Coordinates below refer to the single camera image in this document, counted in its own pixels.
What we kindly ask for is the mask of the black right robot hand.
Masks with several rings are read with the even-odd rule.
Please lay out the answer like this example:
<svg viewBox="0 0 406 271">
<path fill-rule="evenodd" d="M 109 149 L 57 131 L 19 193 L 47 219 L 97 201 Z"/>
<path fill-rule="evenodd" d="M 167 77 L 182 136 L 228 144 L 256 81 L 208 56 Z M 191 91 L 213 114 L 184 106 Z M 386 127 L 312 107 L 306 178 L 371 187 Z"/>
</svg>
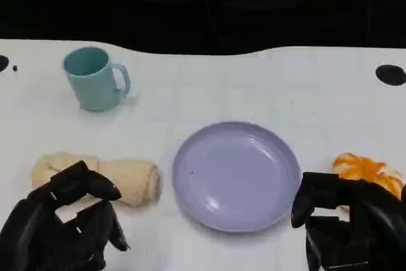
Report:
<svg viewBox="0 0 406 271">
<path fill-rule="evenodd" d="M 291 210 L 310 270 L 405 270 L 405 197 L 365 180 L 305 172 Z"/>
</svg>

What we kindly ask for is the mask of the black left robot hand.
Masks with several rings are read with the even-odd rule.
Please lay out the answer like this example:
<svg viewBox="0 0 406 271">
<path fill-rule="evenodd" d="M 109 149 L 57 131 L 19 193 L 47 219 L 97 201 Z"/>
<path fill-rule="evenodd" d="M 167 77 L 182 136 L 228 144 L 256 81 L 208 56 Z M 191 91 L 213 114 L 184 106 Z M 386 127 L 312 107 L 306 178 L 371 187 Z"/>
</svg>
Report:
<svg viewBox="0 0 406 271">
<path fill-rule="evenodd" d="M 99 202 L 62 221 L 56 210 L 86 195 Z M 79 161 L 33 190 L 1 229 L 1 270 L 103 270 L 104 250 L 130 249 L 112 202 L 119 189 Z"/>
</svg>

